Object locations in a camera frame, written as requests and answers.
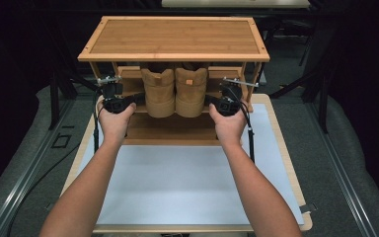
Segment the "white table mat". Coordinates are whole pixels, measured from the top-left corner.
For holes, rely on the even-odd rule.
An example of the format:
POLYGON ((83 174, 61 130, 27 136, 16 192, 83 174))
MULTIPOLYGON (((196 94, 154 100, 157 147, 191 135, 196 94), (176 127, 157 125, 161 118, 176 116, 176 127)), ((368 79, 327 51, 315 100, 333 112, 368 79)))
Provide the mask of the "white table mat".
MULTIPOLYGON (((304 224, 265 104, 253 104, 255 164, 304 224)), ((249 225, 220 145, 123 145, 97 225, 249 225)))

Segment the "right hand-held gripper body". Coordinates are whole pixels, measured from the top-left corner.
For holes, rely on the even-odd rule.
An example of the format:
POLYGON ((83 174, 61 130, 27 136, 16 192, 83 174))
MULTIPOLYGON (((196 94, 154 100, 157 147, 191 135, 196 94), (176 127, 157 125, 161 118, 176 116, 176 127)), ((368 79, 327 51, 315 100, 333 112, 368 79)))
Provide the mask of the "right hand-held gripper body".
POLYGON ((242 102, 243 86, 258 87, 259 84, 247 83, 239 78, 228 79, 223 78, 223 83, 220 84, 221 97, 215 103, 216 110, 224 117, 235 115, 238 111, 242 111, 244 115, 247 112, 247 106, 242 102))

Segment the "aluminium floor rail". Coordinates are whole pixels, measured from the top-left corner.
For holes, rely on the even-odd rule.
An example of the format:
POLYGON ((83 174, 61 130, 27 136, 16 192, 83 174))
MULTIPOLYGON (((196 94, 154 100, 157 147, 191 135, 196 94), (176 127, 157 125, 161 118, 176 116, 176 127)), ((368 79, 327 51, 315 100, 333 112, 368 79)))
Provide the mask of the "aluminium floor rail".
POLYGON ((74 100, 62 103, 59 119, 50 128, 50 103, 39 102, 38 113, 32 126, 0 177, 0 236, 6 234, 10 219, 15 216, 16 208, 33 183, 44 154, 50 147, 49 143, 55 138, 56 130, 69 114, 74 103, 74 100))
POLYGON ((361 233, 362 237, 378 237, 364 206, 359 198, 355 188, 347 174, 339 154, 334 147, 330 135, 324 133, 318 121, 318 112, 313 104, 306 104, 306 110, 313 121, 313 125, 317 129, 317 133, 323 140, 329 154, 329 162, 331 163, 334 175, 341 188, 342 195, 345 198, 347 206, 354 218, 354 221, 361 233))

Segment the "grey tape piece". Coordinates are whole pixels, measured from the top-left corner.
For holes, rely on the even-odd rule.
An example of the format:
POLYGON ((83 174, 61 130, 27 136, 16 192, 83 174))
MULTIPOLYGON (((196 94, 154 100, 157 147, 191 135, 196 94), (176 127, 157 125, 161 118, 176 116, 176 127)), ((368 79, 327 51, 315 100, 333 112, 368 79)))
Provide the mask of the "grey tape piece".
POLYGON ((316 211, 317 209, 318 207, 314 203, 306 203, 300 206, 300 211, 302 213, 311 213, 313 211, 316 211))

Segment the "person's left hand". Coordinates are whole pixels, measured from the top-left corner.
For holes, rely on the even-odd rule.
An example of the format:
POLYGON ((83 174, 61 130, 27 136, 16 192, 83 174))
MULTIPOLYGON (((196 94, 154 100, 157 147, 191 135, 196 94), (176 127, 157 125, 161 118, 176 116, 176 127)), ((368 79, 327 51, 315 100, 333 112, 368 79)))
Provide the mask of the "person's left hand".
POLYGON ((125 139, 129 120, 136 110, 136 104, 131 103, 119 114, 108 112, 102 102, 97 103, 97 108, 100 112, 99 122, 104 135, 103 143, 120 147, 125 139))

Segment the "black metal stand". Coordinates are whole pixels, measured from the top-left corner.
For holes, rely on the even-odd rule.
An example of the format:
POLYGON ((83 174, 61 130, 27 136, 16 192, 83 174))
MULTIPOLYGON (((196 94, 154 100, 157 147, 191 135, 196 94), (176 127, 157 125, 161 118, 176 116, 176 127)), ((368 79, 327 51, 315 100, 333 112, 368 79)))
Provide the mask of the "black metal stand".
POLYGON ((51 122, 49 130, 55 128, 59 122, 60 118, 60 107, 59 107, 59 93, 67 100, 74 100, 78 93, 73 86, 72 79, 74 74, 68 69, 56 69, 50 78, 50 108, 51 108, 51 122))
POLYGON ((294 82, 284 86, 282 89, 271 93, 269 97, 271 99, 277 99, 302 85, 306 86, 306 89, 301 96, 304 103, 313 103, 316 97, 319 97, 318 124, 321 130, 324 133, 327 133, 327 107, 330 75, 323 67, 313 69, 294 82))

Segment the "person's right hand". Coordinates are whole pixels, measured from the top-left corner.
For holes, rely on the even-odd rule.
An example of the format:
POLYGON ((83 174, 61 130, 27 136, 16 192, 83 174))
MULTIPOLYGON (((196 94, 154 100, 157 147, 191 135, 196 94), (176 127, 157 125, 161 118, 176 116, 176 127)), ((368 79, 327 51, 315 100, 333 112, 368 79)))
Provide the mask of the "person's right hand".
POLYGON ((209 114, 215 122, 215 131, 223 147, 241 145, 241 136, 246 126, 246 119, 242 111, 224 117, 217 112, 214 105, 210 104, 209 114))

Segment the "wooden shoe rack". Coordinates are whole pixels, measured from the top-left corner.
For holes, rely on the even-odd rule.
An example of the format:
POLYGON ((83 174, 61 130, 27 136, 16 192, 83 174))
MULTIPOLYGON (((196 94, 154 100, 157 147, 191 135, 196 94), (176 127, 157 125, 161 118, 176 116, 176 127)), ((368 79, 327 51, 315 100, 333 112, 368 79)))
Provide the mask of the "wooden shoe rack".
POLYGON ((185 118, 192 107, 177 103, 181 94, 193 94, 197 77, 193 70, 176 70, 186 63, 206 63, 205 93, 220 94, 224 77, 244 80, 249 62, 259 72, 270 57, 255 21, 239 17, 130 17, 103 16, 86 43, 78 60, 88 62, 96 76, 98 64, 109 62, 122 78, 125 96, 143 93, 147 84, 140 65, 164 63, 170 74, 169 87, 162 94, 171 101, 171 114, 153 118, 155 109, 149 105, 137 108, 130 120, 126 145, 217 145, 213 120, 208 105, 199 108, 200 115, 185 118))

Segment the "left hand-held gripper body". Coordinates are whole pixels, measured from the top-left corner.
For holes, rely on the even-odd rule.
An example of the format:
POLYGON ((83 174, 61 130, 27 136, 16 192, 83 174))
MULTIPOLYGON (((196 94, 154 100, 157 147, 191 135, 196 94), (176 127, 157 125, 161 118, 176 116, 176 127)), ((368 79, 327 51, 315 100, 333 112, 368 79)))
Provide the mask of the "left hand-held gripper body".
POLYGON ((101 88, 103 96, 103 107, 110 113, 120 114, 131 103, 135 102, 135 97, 124 96, 122 94, 123 85, 118 77, 98 78, 97 82, 101 88))

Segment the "tan suede boot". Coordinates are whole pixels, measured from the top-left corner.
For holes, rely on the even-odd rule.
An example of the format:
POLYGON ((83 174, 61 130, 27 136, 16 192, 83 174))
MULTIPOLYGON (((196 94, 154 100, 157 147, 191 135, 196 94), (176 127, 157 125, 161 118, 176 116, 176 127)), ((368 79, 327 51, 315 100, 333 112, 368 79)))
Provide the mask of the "tan suede boot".
POLYGON ((175 74, 172 68, 153 63, 140 65, 147 113, 166 118, 175 112, 175 74))
POLYGON ((176 113, 184 118, 198 117, 204 107, 208 70, 195 71, 177 68, 176 76, 176 113))

